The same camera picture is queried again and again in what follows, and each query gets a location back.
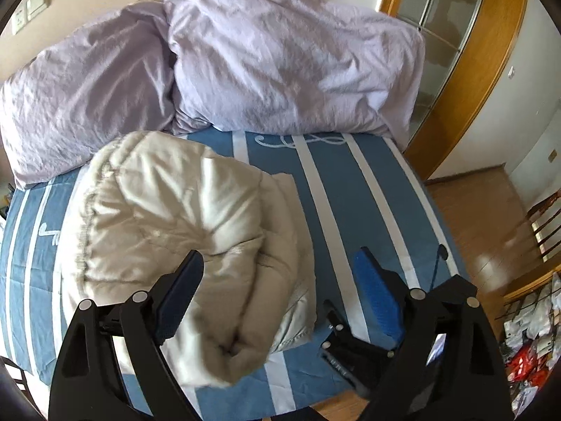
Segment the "light switch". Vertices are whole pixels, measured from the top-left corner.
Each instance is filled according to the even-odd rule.
[[[30,22],[49,6],[49,0],[27,0],[27,21]]]
[[[27,24],[25,6],[17,8],[12,14],[12,35],[15,35]]]

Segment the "black antenna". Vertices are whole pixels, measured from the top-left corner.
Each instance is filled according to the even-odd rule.
[[[442,258],[442,261],[446,261],[448,259],[448,250],[446,250],[446,247],[444,245],[442,245],[441,243],[438,245],[438,249],[437,249],[437,260],[434,261],[434,271],[433,271],[433,279],[430,283],[430,289],[429,291],[433,290],[434,287],[434,281],[437,278],[437,270],[438,270],[438,260]]]

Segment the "bed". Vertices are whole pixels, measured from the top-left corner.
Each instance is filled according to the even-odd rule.
[[[361,246],[410,287],[430,286],[439,243],[450,257],[439,268],[437,284],[456,273],[466,276],[426,190],[387,138],[340,133],[279,137],[210,128],[189,139],[271,174],[294,177],[313,241],[318,304],[310,343],[271,355],[262,369],[228,389],[183,388],[205,421],[291,412],[349,389],[318,357],[329,333],[322,316],[325,299],[345,312],[357,337],[392,348],[353,279],[352,259]],[[0,355],[47,385],[67,327],[58,270],[65,253],[58,237],[87,168],[16,191],[2,243]],[[134,376],[126,375],[125,381],[135,406],[148,411]]]

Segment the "wrinkled fabric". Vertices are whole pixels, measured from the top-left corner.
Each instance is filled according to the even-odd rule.
[[[173,133],[390,133],[403,149],[423,37],[321,0],[164,0],[177,55]]]
[[[82,166],[118,136],[175,113],[161,2],[109,13],[43,50],[0,88],[2,141],[25,188]]]
[[[190,250],[202,253],[203,281],[162,346],[180,385],[232,385],[311,336],[313,249],[288,174],[169,134],[131,133],[94,156],[59,245],[67,321],[81,300],[123,302]],[[115,343],[133,373],[124,340]]]

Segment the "silver screw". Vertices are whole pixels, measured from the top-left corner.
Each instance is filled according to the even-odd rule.
[[[146,291],[137,291],[133,294],[133,302],[141,303],[148,299],[148,293]]]
[[[426,293],[420,288],[413,288],[409,294],[417,301],[422,301],[426,297]]]
[[[467,305],[474,309],[477,309],[480,306],[479,301],[475,298],[467,298]]]
[[[89,299],[84,299],[82,302],[78,304],[78,308],[80,310],[88,310],[92,306],[92,301]]]

